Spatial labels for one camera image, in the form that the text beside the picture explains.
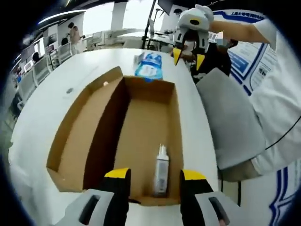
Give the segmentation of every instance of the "office chair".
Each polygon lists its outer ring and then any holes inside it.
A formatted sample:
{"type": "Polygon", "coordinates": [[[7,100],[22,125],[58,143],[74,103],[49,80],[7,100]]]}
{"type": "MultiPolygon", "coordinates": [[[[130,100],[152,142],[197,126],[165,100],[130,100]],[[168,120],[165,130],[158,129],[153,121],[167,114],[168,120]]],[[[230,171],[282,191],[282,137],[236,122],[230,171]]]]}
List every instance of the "office chair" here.
{"type": "Polygon", "coordinates": [[[67,43],[66,45],[60,46],[58,48],[58,61],[60,62],[60,64],[64,63],[72,56],[70,45],[70,43],[67,43]]]}
{"type": "Polygon", "coordinates": [[[17,104],[17,107],[22,110],[29,97],[36,89],[36,84],[33,78],[33,68],[21,79],[18,84],[18,93],[21,97],[21,101],[17,104]]]}
{"type": "Polygon", "coordinates": [[[47,56],[45,56],[33,66],[33,80],[35,86],[38,87],[50,73],[51,70],[48,67],[47,56]]]}

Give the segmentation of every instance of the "spray bottle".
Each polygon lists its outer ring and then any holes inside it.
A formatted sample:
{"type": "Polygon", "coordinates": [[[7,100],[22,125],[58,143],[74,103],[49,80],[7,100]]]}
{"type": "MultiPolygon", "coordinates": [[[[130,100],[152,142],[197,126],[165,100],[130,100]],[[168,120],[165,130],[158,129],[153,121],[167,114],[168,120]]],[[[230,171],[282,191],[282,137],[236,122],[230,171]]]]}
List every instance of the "spray bottle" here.
{"type": "Polygon", "coordinates": [[[160,145],[155,173],[155,196],[162,197],[167,195],[168,167],[169,157],[166,152],[166,147],[160,145]]]}

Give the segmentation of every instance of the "pole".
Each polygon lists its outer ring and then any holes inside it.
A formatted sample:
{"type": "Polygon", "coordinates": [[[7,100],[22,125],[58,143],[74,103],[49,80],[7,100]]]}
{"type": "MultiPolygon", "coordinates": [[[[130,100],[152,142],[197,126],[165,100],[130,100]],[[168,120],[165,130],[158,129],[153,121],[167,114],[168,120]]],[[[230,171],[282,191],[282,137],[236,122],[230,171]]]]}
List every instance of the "pole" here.
{"type": "Polygon", "coordinates": [[[153,0],[153,2],[152,2],[152,6],[151,6],[151,9],[150,9],[150,15],[149,15],[149,18],[147,20],[146,28],[145,28],[145,31],[144,31],[144,36],[142,37],[141,49],[144,49],[144,46],[145,46],[145,42],[146,42],[146,39],[147,39],[147,33],[149,32],[150,18],[151,18],[152,12],[154,11],[156,1],[157,0],[153,0]]]}

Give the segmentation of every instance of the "cardboard box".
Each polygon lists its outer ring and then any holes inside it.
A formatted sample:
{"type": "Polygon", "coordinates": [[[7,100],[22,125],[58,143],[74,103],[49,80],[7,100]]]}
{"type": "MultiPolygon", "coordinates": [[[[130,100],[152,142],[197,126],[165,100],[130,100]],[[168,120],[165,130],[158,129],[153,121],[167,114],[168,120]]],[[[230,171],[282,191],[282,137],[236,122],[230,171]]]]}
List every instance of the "cardboard box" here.
{"type": "Polygon", "coordinates": [[[55,135],[47,170],[60,191],[81,192],[124,167],[132,172],[130,199],[142,205],[179,203],[183,156],[175,86],[123,76],[116,67],[74,101],[55,135]],[[152,197],[160,144],[170,158],[164,199],[152,197]]]}

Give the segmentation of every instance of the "desk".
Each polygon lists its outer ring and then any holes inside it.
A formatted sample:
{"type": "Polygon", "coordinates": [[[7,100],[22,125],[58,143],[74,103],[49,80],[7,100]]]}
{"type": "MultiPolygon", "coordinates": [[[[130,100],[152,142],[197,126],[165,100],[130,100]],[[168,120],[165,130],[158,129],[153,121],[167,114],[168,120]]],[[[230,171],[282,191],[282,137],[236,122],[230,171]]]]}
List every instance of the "desk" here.
{"type": "MultiPolygon", "coordinates": [[[[46,162],[55,133],[73,101],[82,89],[99,75],[120,66],[124,75],[133,75],[134,57],[141,49],[102,49],[77,54],[55,69],[32,94],[16,123],[9,150],[11,166],[27,175],[33,198],[43,222],[55,224],[65,208],[80,193],[60,193],[47,170],[46,162]]],[[[213,190],[218,190],[213,141],[201,98],[183,60],[174,65],[166,53],[162,56],[163,79],[175,83],[178,93],[184,167],[202,172],[213,190]]],[[[182,226],[179,205],[142,207],[130,203],[127,226],[182,226]]]]}

